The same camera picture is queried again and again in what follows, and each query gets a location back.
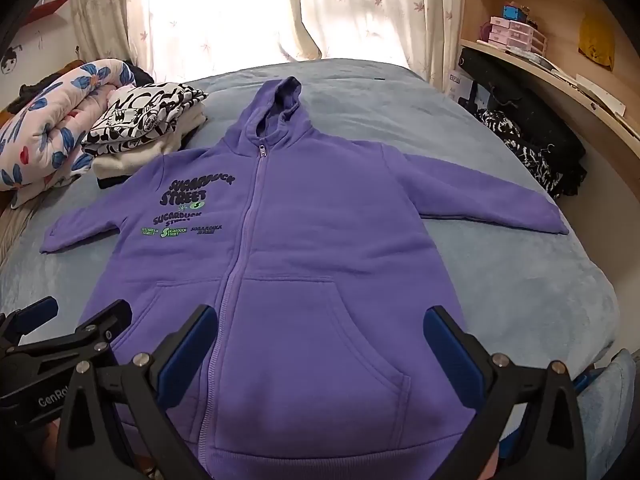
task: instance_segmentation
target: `yellow hat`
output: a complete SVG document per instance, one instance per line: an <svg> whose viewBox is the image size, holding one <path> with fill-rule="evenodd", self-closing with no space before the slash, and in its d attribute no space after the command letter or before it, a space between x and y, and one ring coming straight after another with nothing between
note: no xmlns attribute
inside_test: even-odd
<svg viewBox="0 0 640 480"><path fill-rule="evenodd" d="M593 62L613 70L616 40L609 23L594 14L585 14L580 24L578 51Z"/></svg>

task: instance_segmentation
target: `wall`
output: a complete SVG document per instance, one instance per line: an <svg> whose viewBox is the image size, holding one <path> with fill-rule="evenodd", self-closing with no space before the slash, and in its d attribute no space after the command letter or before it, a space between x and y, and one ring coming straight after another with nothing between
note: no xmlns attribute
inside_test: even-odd
<svg viewBox="0 0 640 480"><path fill-rule="evenodd" d="M640 203L613 168L583 141L589 172L580 193L559 200L591 260L612 283L620 305L621 348L640 349Z"/></svg>
<svg viewBox="0 0 640 480"><path fill-rule="evenodd" d="M76 59L76 35L69 2L52 16L22 27L11 47L16 50L17 59L11 72L0 72L0 109L18 97L21 85L37 83Z"/></svg>

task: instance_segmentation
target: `folded clothes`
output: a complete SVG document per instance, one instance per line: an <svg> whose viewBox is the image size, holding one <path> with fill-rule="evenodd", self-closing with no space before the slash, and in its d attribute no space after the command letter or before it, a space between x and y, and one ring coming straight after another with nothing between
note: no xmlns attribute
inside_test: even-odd
<svg viewBox="0 0 640 480"><path fill-rule="evenodd" d="M175 131L178 117L207 94L183 83L161 83L121 90L115 97L82 141L91 155L126 152Z"/></svg>
<svg viewBox="0 0 640 480"><path fill-rule="evenodd" d="M117 177L130 176L156 156L179 150L182 139L206 120L203 111L202 103L196 103L178 118L174 131L126 152L95 157L93 168L100 188L119 184L123 179Z"/></svg>
<svg viewBox="0 0 640 480"><path fill-rule="evenodd" d="M108 108L108 96L133 74L117 59L86 63L41 90L0 129L0 190L17 190L11 207L89 171L81 139Z"/></svg>

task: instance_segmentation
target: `green logo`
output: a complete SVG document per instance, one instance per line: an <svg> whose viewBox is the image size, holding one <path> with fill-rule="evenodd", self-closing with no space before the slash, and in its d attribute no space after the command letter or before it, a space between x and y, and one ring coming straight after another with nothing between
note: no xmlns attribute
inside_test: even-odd
<svg viewBox="0 0 640 480"><path fill-rule="evenodd" d="M187 232L187 229L185 228L169 229L168 227L165 227L164 229L162 229L162 232L160 233L160 237L166 238L167 236L177 236L180 233L185 233L185 232Z"/></svg>

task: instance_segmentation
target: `zipper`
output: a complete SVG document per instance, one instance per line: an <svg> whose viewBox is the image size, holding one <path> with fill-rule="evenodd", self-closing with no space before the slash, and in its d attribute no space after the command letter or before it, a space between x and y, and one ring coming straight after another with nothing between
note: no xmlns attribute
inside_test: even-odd
<svg viewBox="0 0 640 480"><path fill-rule="evenodd" d="M251 196L251 202L249 204L244 218L242 219L242 234L240 235L240 249L238 251L238 257L236 262L229 273L225 283L225 290L222 293L222 302L220 303L220 316L218 319L218 339L213 347L211 353L211 359L209 360L209 367L207 369L207 384L209 391L213 391L214 374L216 371L216 364L220 355L220 347L223 342L223 333L225 331L226 311L229 306L233 304L233 294L237 293L234 284L238 282L238 279L242 277L244 268L246 267L246 261L249 255L249 234L253 231L255 224L255 217L257 213L257 203L259 202L259 195L262 190L262 183L264 179L264 167L266 165L267 148L261 144L259 147L260 155L258 157L258 166L255 170L254 190ZM204 418L202 419L202 426L200 427L200 435L198 436L198 461L207 470L206 463L206 449L205 438L209 433L209 426L211 419L213 418L214 399L213 396L207 395L207 407L205 409Z"/></svg>

